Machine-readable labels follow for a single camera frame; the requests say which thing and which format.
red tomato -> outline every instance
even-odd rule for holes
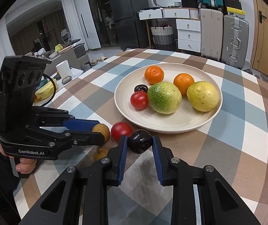
[[[119,141],[122,135],[127,135],[129,137],[133,130],[131,126],[124,122],[118,122],[114,124],[111,128],[111,136],[115,141]]]
[[[137,110],[146,109],[149,105],[148,95],[143,91],[137,91],[131,95],[130,102]]]

silver suitcase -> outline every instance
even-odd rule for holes
[[[224,16],[222,61],[242,69],[245,64],[249,41],[249,23],[232,15]]]
[[[223,42],[223,13],[201,9],[201,55],[221,59]]]

yellow bag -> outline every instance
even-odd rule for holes
[[[61,44],[58,44],[57,46],[55,46],[55,51],[61,51],[63,49],[63,46]]]
[[[56,85],[56,90],[58,89],[57,85],[57,80],[53,79],[55,85]],[[42,101],[54,94],[54,86],[51,81],[46,83],[44,86],[42,86],[39,90],[36,91],[35,93],[35,102],[37,101]]]

black plum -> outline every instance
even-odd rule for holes
[[[148,87],[146,85],[138,85],[138,86],[135,86],[134,88],[134,92],[145,92],[145,93],[148,93]]]
[[[128,137],[128,148],[135,154],[144,153],[153,145],[153,139],[148,131],[138,129]]]

blue gripper pad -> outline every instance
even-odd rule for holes
[[[63,127],[75,131],[92,131],[93,127],[99,124],[97,120],[69,119],[63,123]]]
[[[128,153],[128,137],[125,136],[123,141],[123,147],[121,150],[121,154],[119,157],[118,162],[118,174],[117,174],[117,183],[118,185],[121,185],[121,182],[123,180],[123,174],[125,173],[125,166],[126,166],[126,159],[127,159],[127,153]]]
[[[162,167],[162,162],[161,162],[161,158],[159,155],[159,150],[158,150],[158,146],[156,143],[156,139],[154,136],[153,136],[152,150],[153,150],[153,156],[154,156],[154,161],[155,161],[155,166],[156,166],[157,177],[158,177],[160,184],[163,185],[163,167]]]

